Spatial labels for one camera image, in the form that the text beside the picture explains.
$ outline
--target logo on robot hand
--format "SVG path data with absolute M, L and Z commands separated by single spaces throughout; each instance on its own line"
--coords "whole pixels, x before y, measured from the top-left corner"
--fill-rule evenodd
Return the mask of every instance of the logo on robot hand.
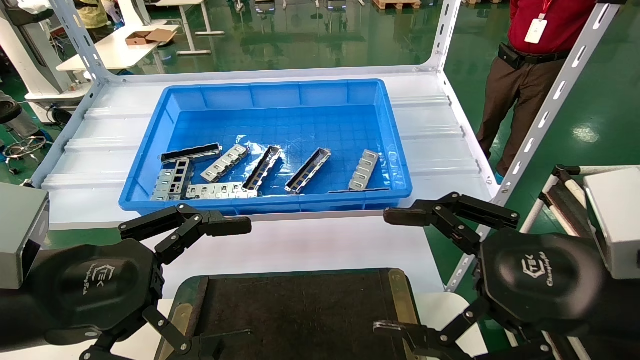
M 524 257 L 525 258 L 522 259 L 522 272 L 534 279 L 537 279 L 547 273 L 542 260 L 536 261 L 533 255 L 525 255 Z

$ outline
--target blue plastic bin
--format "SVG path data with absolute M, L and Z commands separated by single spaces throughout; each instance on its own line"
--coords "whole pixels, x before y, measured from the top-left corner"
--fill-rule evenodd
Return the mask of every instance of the blue plastic bin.
M 244 181 L 269 145 L 283 156 L 252 199 L 151 201 L 160 154 L 218 142 L 224 151 L 240 143 L 250 154 L 219 183 Z M 285 183 L 319 148 L 331 157 L 303 189 L 287 195 Z M 365 149 L 380 160 L 368 188 L 346 190 Z M 214 160 L 195 166 L 191 184 Z M 179 202 L 225 215 L 382 209 L 411 194 L 409 169 L 385 84 L 378 79 L 170 86 L 160 97 L 120 196 L 120 207 L 146 215 Z

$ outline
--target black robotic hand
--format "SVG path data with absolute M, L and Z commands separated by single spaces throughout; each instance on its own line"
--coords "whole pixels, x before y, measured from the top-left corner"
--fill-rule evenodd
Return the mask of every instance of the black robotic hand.
M 140 241 L 174 231 L 148 249 Z M 246 217 L 225 218 L 186 204 L 123 223 L 122 241 L 40 251 L 19 290 L 0 290 L 0 352 L 39 345 L 70 345 L 97 337 L 82 360 L 124 359 L 110 353 L 149 323 L 174 348 L 170 359 L 216 359 L 225 342 L 250 330 L 186 338 L 158 310 L 162 265 L 177 259 L 203 235 L 252 230 Z
M 416 355 L 471 359 L 456 340 L 485 315 L 526 343 L 477 359 L 552 359 L 541 331 L 628 340 L 640 336 L 638 317 L 630 316 L 640 300 L 640 281 L 613 279 L 594 239 L 521 234 L 515 230 L 518 213 L 458 193 L 418 200 L 408 209 L 386 209 L 384 217 L 393 225 L 433 225 L 463 252 L 477 256 L 478 299 L 442 331 L 386 321 L 374 324 L 376 333 L 404 338 Z M 458 217 L 497 231 L 481 242 Z

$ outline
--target reflective floor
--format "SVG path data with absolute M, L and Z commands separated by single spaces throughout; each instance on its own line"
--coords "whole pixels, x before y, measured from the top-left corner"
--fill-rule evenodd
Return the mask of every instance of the reflective floor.
M 213 30 L 226 31 L 223 37 L 195 37 L 198 50 L 211 50 L 203 56 L 177 56 L 187 50 L 184 31 L 175 43 L 161 49 L 165 71 L 169 73 L 300 69 L 315 67 L 359 67 L 406 65 L 425 62 L 431 53 L 441 6 L 425 0 L 419 10 L 381 11 L 366 0 L 320 2 L 320 8 L 307 0 L 261 6 L 258 13 L 245 2 L 237 13 L 232 3 L 208 0 Z M 151 9 L 155 19 L 179 20 L 176 8 Z M 640 1 L 629 1 L 614 19 L 600 46 L 587 64 L 563 109 L 556 118 L 526 170 L 508 207 L 527 213 L 540 193 L 552 167 L 565 165 L 618 165 L 640 163 Z M 188 10 L 193 32 L 203 31 L 200 7 Z M 484 84 L 497 45 L 506 40 L 509 5 L 464 4 L 452 39 L 445 72 L 474 129 L 478 129 L 484 104 Z M 135 74 L 157 74 L 154 58 L 145 58 Z M 0 90 L 22 100 L 26 93 L 19 79 L 4 78 Z M 511 114 L 492 152 L 500 153 L 509 135 Z M 4 132 L 0 138 L 7 139 Z M 495 165 L 497 158 L 492 159 Z M 24 173 L 13 177 L 0 167 L 0 181 L 19 183 L 35 168 L 26 160 Z M 534 232 L 559 231 L 553 215 L 543 213 Z M 461 252 L 434 230 L 427 229 L 429 243 L 440 271 L 448 280 Z M 78 243 L 118 241 L 113 229 L 58 231 L 49 237 L 54 247 Z M 467 279 L 461 294 L 473 299 Z M 506 346 L 504 335 L 494 323 L 482 324 L 490 349 Z

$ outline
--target dark mat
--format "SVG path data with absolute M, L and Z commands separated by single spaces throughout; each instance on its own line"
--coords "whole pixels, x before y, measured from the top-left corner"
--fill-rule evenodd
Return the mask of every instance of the dark mat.
M 406 360 L 401 340 L 372 331 L 397 321 L 389 270 L 209 279 L 195 335 L 253 331 L 221 360 Z

